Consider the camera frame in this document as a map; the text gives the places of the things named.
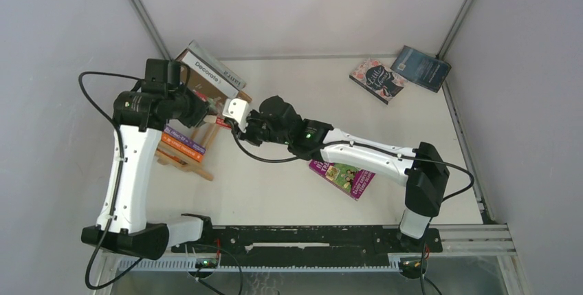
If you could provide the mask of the brown white Decorate book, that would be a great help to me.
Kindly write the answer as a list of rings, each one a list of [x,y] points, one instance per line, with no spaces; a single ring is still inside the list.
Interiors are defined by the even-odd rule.
[[[185,63],[194,71],[188,87],[207,98],[224,102],[229,98],[236,98],[239,90],[221,77],[217,70],[211,67],[190,50],[184,50],[177,60]]]

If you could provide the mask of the grey ianra book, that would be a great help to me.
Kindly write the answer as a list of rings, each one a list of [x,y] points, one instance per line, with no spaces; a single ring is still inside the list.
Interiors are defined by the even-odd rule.
[[[244,89],[247,83],[234,71],[225,66],[221,61],[216,59],[210,52],[200,46],[196,40],[192,40],[188,49],[206,65],[210,66],[214,72],[218,73],[222,78],[227,80],[233,87],[236,87],[239,91]]]

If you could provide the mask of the red Treehouse book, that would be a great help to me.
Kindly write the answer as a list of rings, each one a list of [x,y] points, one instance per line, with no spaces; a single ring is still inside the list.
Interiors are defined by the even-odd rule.
[[[225,122],[224,117],[221,115],[222,108],[221,104],[215,102],[212,98],[205,96],[202,93],[194,91],[195,95],[202,99],[209,107],[209,111],[203,118],[202,124],[216,124],[220,127],[230,130],[231,126]]]

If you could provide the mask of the orange Treehouse book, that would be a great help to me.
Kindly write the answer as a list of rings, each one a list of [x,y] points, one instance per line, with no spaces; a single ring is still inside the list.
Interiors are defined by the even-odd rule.
[[[187,156],[188,158],[196,162],[202,162],[204,159],[203,153],[200,153],[190,148],[186,144],[180,142],[178,139],[175,139],[174,137],[167,133],[162,134],[159,145],[168,152],[172,153],[180,152],[182,155]]]

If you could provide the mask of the wooden book rack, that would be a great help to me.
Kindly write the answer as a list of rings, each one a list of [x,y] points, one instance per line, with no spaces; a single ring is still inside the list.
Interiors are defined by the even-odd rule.
[[[167,125],[156,148],[155,157],[158,164],[172,165],[183,172],[195,173],[212,181],[214,175],[205,168],[203,160],[219,131],[229,130],[230,126],[221,115],[224,102],[213,100],[201,93],[195,95],[210,105],[210,115],[206,116],[201,126],[192,130],[190,135]]]

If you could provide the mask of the purple Treehouse book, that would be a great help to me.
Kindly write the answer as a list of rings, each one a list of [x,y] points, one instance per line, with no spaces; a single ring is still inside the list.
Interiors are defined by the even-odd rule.
[[[376,176],[371,171],[354,166],[315,160],[310,161],[309,169],[356,201]]]

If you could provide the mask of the purple white cartoon book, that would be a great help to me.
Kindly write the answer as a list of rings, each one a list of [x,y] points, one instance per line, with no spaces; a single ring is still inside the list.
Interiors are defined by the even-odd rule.
[[[166,125],[164,127],[164,133],[168,134],[178,142],[186,145],[188,148],[204,155],[206,153],[206,149],[201,145],[197,144],[194,140],[190,139],[183,133],[180,133],[178,130]]]

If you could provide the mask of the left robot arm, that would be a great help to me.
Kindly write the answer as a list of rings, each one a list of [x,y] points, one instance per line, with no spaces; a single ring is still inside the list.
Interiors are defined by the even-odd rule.
[[[93,246],[85,271],[85,285],[99,290],[117,281],[91,282],[91,270],[99,251],[109,251],[143,259],[158,260],[166,249],[189,242],[200,252],[215,242],[214,232],[205,227],[205,217],[182,214],[167,222],[150,223],[146,218],[146,199],[151,167],[164,128],[170,120],[187,127],[198,127],[210,113],[209,104],[181,80],[190,74],[181,61],[150,58],[143,78],[121,92],[109,116],[91,98],[84,84],[88,71],[78,76],[80,90],[88,102],[113,127],[114,148],[107,193],[96,222],[82,229],[81,241]]]

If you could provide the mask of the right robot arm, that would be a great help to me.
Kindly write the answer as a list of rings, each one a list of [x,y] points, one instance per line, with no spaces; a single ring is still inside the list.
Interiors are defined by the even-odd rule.
[[[221,115],[230,125],[236,145],[281,144],[291,153],[291,157],[267,159],[242,150],[256,161],[346,164],[384,175],[403,186],[405,208],[397,241],[407,251],[424,243],[426,230],[439,215],[442,203],[468,191],[475,183],[469,170],[443,161],[430,143],[420,142],[410,148],[359,138],[331,124],[303,118],[280,96],[264,100],[258,110],[245,100],[229,99]]]

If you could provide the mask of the dark floral book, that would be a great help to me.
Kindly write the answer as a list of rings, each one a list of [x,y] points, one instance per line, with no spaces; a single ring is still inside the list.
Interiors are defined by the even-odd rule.
[[[372,96],[387,105],[408,82],[381,61],[368,58],[360,63],[349,78]]]

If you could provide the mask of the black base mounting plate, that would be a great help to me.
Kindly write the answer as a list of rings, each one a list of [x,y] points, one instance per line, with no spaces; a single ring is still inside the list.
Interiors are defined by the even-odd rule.
[[[415,258],[421,249],[443,252],[436,228],[410,240],[396,226],[215,226],[198,241],[172,247],[173,253],[217,255],[232,267],[387,267],[391,254]]]

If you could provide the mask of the dark blue book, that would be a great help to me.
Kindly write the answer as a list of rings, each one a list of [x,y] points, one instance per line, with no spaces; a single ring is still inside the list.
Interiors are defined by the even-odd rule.
[[[435,93],[441,89],[451,68],[449,63],[407,45],[390,67],[407,81]]]

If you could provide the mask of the aluminium frame rail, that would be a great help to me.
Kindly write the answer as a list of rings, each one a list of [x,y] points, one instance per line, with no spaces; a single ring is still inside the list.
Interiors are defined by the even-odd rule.
[[[436,225],[421,239],[402,235],[397,226],[215,226],[203,239],[143,260],[135,270],[397,271],[422,250],[431,258],[516,254],[505,225]]]

